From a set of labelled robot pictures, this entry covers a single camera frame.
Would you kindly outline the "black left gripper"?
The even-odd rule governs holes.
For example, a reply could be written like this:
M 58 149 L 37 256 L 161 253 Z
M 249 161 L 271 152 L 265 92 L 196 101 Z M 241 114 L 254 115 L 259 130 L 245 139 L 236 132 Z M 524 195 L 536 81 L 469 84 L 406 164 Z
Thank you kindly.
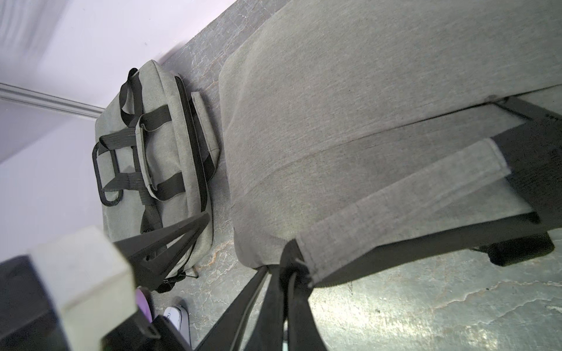
M 191 249 L 211 220 L 198 214 L 166 228 L 114 242 L 130 263 L 137 285 L 156 290 Z M 138 309 L 102 339 L 102 350 L 191 350 L 190 344 L 166 317 L 152 322 Z

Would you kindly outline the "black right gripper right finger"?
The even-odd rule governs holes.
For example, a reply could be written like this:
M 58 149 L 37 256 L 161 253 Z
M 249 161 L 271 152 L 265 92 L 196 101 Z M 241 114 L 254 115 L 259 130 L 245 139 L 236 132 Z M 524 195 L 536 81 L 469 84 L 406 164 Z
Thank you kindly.
M 288 285 L 288 349 L 327 351 L 318 332 L 308 297 L 307 284 L 291 280 Z

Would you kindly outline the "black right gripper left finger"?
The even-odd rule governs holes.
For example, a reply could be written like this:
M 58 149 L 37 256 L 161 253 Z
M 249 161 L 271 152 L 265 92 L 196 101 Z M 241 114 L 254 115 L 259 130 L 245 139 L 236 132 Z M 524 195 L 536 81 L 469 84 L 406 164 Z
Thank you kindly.
M 287 283 L 283 269 L 275 266 L 256 324 L 257 350 L 282 350 Z

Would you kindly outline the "grey laptop bag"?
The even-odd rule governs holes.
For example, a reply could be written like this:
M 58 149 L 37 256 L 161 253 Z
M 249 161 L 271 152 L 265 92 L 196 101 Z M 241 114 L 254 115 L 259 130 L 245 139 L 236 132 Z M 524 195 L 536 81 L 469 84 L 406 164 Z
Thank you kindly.
M 314 284 L 561 227 L 560 1 L 291 1 L 226 61 L 237 258 Z

